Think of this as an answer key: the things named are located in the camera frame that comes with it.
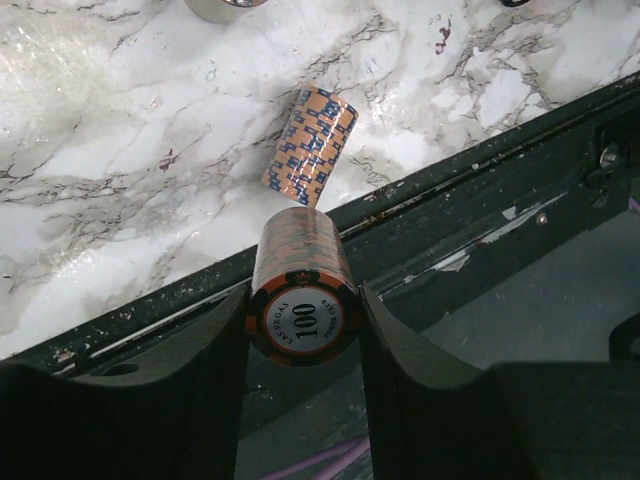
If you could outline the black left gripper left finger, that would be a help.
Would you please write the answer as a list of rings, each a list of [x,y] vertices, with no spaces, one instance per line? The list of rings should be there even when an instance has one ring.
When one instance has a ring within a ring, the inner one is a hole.
[[[230,479],[247,291],[133,359],[74,379],[1,365],[5,479]]]

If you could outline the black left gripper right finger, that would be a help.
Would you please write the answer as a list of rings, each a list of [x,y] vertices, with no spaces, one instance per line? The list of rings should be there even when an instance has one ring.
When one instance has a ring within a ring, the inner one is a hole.
[[[360,349],[378,479],[635,479],[639,367],[476,368],[396,319],[368,287]]]

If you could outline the orange black chip roll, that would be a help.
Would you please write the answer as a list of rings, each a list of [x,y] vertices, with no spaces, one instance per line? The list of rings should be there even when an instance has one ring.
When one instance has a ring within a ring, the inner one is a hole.
[[[271,217],[246,307],[253,346],[280,365],[317,366],[349,349],[361,323],[357,287],[331,218],[306,207]]]
[[[267,3],[267,0],[185,0],[196,16],[209,23],[231,23]]]

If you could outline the orange blue chip roll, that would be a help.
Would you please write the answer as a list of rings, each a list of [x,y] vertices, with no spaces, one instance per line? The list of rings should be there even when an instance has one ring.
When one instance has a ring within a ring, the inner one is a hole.
[[[316,207],[358,118],[358,111],[338,95],[303,87],[261,183],[303,206]]]

